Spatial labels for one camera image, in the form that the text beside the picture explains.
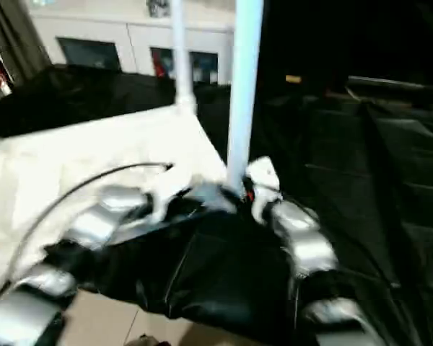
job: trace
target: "silver joint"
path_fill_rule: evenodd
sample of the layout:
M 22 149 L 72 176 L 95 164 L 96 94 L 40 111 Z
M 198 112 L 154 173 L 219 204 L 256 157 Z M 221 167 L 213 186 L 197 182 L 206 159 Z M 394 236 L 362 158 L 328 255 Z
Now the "silver joint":
M 271 216 L 276 234 L 290 254 L 297 276 L 304 277 L 317 271 L 332 270 L 337 259 L 331 243 L 319 232 L 320 225 L 298 205 L 281 201 L 274 205 Z
M 100 249 L 132 211 L 145 208 L 148 203 L 147 196 L 137 188 L 107 186 L 100 194 L 99 203 L 79 214 L 64 238 L 88 249 Z
M 65 296 L 76 289 L 76 280 L 68 272 L 40 263 L 17 281 L 16 286 L 28 285 L 55 298 Z

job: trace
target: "wire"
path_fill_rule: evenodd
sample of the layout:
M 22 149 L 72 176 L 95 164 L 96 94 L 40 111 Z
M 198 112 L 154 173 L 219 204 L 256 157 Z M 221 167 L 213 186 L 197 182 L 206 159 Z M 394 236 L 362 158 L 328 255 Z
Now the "wire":
M 73 188 L 71 188 L 68 192 L 66 192 L 64 195 L 59 197 L 58 199 L 54 200 L 45 210 L 35 219 L 33 224 L 29 227 L 29 229 L 25 232 L 24 236 L 22 237 L 21 241 L 19 242 L 17 248 L 14 250 L 12 258 L 9 262 L 8 269 L 6 270 L 5 276 L 4 276 L 4 283 L 0 288 L 0 295 L 6 291 L 6 289 L 10 286 L 10 283 L 12 281 L 12 276 L 14 274 L 14 271 L 16 270 L 16 265 L 18 263 L 19 258 L 21 257 L 22 253 L 25 250 L 25 247 L 27 246 L 29 239 L 32 237 L 32 235 L 35 233 L 35 230 L 37 227 L 42 223 L 43 220 L 45 220 L 48 215 L 56 209 L 67 197 L 74 194 L 76 191 L 82 189 L 83 187 L 91 184 L 92 182 L 99 180 L 103 177 L 106 177 L 108 175 L 114 174 L 119 171 L 124 171 L 126 169 L 135 168 L 135 167 L 164 167 L 166 171 L 168 171 L 170 168 L 173 167 L 173 164 L 166 164 L 162 162 L 142 162 L 138 164 L 129 164 L 125 166 L 116 167 L 113 169 L 109 169 L 107 171 L 104 171 L 102 173 L 96 174 L 93 177 L 90 177 L 83 182 L 80 182 L 79 184 L 75 185 Z

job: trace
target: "tiled floor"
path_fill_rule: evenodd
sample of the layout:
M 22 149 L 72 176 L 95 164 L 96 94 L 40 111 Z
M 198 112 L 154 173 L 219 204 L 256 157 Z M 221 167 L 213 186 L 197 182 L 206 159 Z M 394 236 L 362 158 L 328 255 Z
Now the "tiled floor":
M 123 346 L 143 334 L 172 346 L 256 346 L 255 342 L 185 319 L 146 314 L 137 306 L 81 292 L 68 310 L 60 346 Z

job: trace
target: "white rod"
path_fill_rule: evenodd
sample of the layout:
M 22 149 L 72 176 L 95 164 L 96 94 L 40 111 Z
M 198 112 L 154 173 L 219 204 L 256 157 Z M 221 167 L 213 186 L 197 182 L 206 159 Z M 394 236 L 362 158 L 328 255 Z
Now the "white rod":
M 263 0 L 237 0 L 227 184 L 240 195 L 250 150 L 262 20 Z
M 195 106 L 195 98 L 191 82 L 191 68 L 189 52 L 185 45 L 185 23 L 183 18 L 182 0 L 171 0 L 172 10 L 172 31 L 173 31 L 173 59 L 175 66 L 175 85 L 176 98 L 178 106 L 190 105 Z

